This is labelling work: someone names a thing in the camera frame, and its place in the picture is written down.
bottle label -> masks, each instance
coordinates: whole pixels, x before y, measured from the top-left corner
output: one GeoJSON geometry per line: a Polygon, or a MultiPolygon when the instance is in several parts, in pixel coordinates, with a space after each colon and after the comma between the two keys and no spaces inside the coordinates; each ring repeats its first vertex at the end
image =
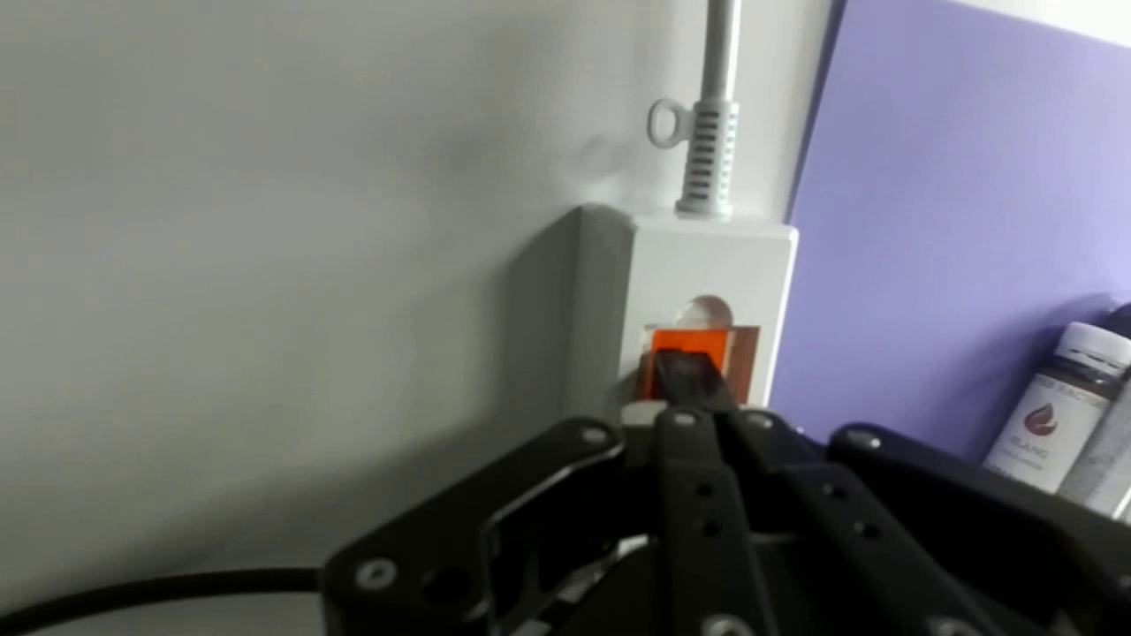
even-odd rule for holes
{"type": "Polygon", "coordinates": [[[1127,494],[1127,462],[1116,462],[1131,448],[1131,394],[1123,394],[1103,418],[1103,427],[1084,444],[1081,458],[1070,468],[1061,494],[1081,501],[1103,516],[1116,513],[1127,494]]]}
{"type": "Polygon", "coordinates": [[[1058,491],[1108,405],[1095,394],[1036,374],[991,448],[988,468],[1040,491],[1058,491]]]}

bottle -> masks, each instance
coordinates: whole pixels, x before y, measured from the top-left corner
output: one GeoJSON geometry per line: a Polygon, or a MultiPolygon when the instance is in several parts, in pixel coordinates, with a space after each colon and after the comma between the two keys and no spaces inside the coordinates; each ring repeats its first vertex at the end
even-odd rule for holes
{"type": "Polygon", "coordinates": [[[1058,491],[1131,368],[1131,341],[1070,322],[1008,418],[988,470],[1058,491]]]}
{"type": "MultiPolygon", "coordinates": [[[[1131,305],[1111,310],[1095,324],[1131,337],[1131,305]]],[[[1076,458],[1061,485],[1061,500],[1070,500],[1098,516],[1120,518],[1131,505],[1131,386],[1123,381],[1116,404],[1093,432],[1084,452],[1076,458]]]]}

screw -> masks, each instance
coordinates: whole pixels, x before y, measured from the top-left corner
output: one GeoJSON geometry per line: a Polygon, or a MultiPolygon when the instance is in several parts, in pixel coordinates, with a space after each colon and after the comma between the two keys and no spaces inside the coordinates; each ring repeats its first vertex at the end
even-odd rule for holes
{"type": "Polygon", "coordinates": [[[951,614],[932,614],[925,620],[930,636],[982,636],[976,626],[951,620],[951,614]]]}
{"type": "Polygon", "coordinates": [[[395,561],[388,558],[361,561],[361,570],[355,573],[355,582],[361,591],[388,591],[395,582],[395,561]]]}
{"type": "Polygon", "coordinates": [[[599,427],[599,424],[588,424],[588,427],[581,427],[581,439],[588,442],[588,444],[607,444],[607,427],[599,427]]]}
{"type": "Polygon", "coordinates": [[[884,439],[870,436],[870,432],[849,432],[849,442],[859,444],[859,448],[882,448],[884,444],[884,439]]]}
{"type": "Polygon", "coordinates": [[[701,418],[696,418],[696,412],[687,412],[687,410],[674,410],[673,419],[674,419],[679,427],[701,424],[701,418]]]}
{"type": "Polygon", "coordinates": [[[754,629],[737,614],[711,614],[704,636],[754,636],[754,629]]]}

white wall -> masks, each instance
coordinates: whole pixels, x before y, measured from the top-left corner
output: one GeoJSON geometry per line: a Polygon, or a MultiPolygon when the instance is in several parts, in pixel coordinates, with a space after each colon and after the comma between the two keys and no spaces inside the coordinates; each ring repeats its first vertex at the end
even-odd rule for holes
{"type": "Polygon", "coordinates": [[[1131,3],[1120,0],[962,0],[1027,21],[1081,31],[1089,39],[1131,46],[1131,3]]]}
{"type": "MultiPolygon", "coordinates": [[[[746,10],[783,218],[827,0],[746,10]]],[[[681,0],[0,3],[0,603],[320,561],[558,418],[569,205],[663,210],[681,0]]],[[[70,631],[316,631],[316,603],[70,631]]]]}

purple wall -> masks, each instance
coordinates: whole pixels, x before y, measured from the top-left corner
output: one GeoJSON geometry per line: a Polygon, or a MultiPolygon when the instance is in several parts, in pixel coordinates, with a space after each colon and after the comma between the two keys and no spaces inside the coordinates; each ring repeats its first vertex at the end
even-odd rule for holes
{"type": "Polygon", "coordinates": [[[1131,48],[849,0],[791,224],[773,410],[979,456],[1058,329],[1131,290],[1131,48]]]}

